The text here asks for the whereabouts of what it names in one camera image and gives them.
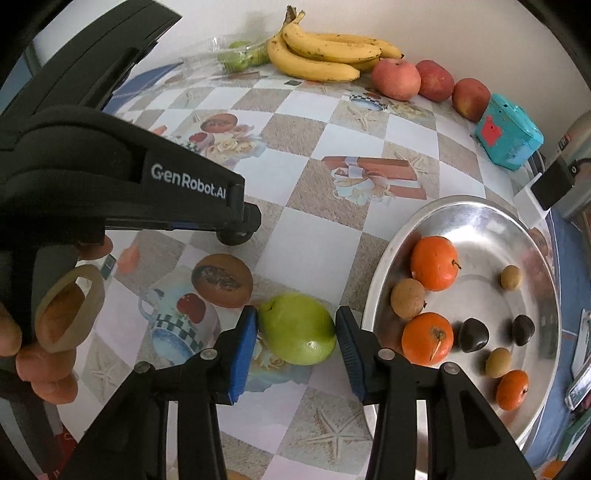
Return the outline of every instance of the kiwi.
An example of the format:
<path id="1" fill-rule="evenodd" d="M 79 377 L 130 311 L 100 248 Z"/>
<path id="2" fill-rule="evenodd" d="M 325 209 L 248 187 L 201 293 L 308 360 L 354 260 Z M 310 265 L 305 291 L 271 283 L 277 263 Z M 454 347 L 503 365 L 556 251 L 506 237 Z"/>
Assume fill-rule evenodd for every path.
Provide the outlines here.
<path id="1" fill-rule="evenodd" d="M 415 318 L 426 305 L 425 287 L 414 278 L 402 280 L 392 289 L 390 305 L 402 320 Z"/>
<path id="2" fill-rule="evenodd" d="M 506 348 L 494 349 L 486 359 L 486 375 L 500 378 L 511 369 L 511 352 Z"/>
<path id="3" fill-rule="evenodd" d="M 521 287 L 522 280 L 523 274 L 515 265 L 507 265 L 501 273 L 501 286 L 505 290 L 517 290 Z"/>

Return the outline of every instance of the tangerine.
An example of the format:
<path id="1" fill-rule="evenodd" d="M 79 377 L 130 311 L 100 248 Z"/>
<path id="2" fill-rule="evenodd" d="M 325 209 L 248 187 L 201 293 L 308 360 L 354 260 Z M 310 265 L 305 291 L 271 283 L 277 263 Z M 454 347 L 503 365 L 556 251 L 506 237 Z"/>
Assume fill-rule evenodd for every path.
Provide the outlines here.
<path id="1" fill-rule="evenodd" d="M 411 254 L 410 270 L 413 278 L 427 290 L 445 290 L 461 270 L 456 247 L 444 236 L 423 237 Z"/>
<path id="2" fill-rule="evenodd" d="M 438 313 L 425 312 L 406 324 L 402 351 L 407 360 L 428 367 L 441 362 L 453 346 L 453 329 Z"/>
<path id="3" fill-rule="evenodd" d="M 496 388 L 496 402 L 503 410 L 515 410 L 525 400 L 530 378 L 523 370 L 511 370 Z"/>

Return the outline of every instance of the blue cloth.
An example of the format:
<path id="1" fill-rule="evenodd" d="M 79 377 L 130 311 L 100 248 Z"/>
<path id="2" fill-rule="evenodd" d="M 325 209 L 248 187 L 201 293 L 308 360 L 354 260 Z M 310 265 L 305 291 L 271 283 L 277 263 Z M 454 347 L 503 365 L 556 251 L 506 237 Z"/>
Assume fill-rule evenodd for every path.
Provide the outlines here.
<path id="1" fill-rule="evenodd" d="M 581 311 L 591 308 L 591 283 L 584 250 L 583 234 L 574 225 L 553 211 L 556 247 L 560 262 L 560 313 L 563 331 L 578 333 Z M 573 382 L 570 370 L 573 362 L 576 340 L 569 333 L 562 335 L 558 370 L 538 434 L 525 458 L 532 468 L 537 468 L 546 460 L 558 454 L 564 432 L 572 415 L 564 403 L 564 396 Z"/>

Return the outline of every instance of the apple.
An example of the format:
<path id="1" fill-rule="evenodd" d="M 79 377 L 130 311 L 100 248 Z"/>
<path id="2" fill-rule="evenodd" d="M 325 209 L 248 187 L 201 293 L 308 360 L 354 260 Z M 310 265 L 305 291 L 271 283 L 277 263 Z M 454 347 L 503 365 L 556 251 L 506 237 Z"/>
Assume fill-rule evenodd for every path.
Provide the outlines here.
<path id="1" fill-rule="evenodd" d="M 462 117 L 472 122 L 480 121 L 490 99 L 489 89 L 476 79 L 462 79 L 453 88 L 453 107 Z"/>
<path id="2" fill-rule="evenodd" d="M 206 308 L 205 302 L 195 293 L 186 293 L 177 302 L 177 310 L 187 315 L 193 323 L 201 323 Z"/>
<path id="3" fill-rule="evenodd" d="M 416 64 L 416 68 L 421 75 L 419 94 L 437 103 L 451 97 L 453 78 L 445 68 L 432 60 L 422 60 Z"/>
<path id="4" fill-rule="evenodd" d="M 282 293 L 259 308 L 259 330 L 269 350 L 292 365 L 323 362 L 335 348 L 335 324 L 317 300 Z"/>
<path id="5" fill-rule="evenodd" d="M 406 60 L 383 59 L 371 73 L 375 87 L 386 97 L 410 100 L 421 88 L 421 75 Z"/>

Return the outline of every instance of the plastic container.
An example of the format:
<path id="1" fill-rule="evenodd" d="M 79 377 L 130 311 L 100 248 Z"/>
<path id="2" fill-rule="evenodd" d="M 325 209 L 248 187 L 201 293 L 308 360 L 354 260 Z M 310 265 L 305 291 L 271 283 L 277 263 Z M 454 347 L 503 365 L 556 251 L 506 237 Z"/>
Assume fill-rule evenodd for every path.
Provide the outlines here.
<path id="1" fill-rule="evenodd" d="M 226 73 L 239 73 L 249 67 L 269 62 L 267 40 L 276 32 L 223 35 L 199 42 L 181 57 L 191 68 L 211 69 L 219 66 Z"/>
<path id="2" fill-rule="evenodd" d="M 493 93 L 476 127 L 476 137 L 491 160 L 517 170 L 544 143 L 544 135 L 519 106 Z"/>

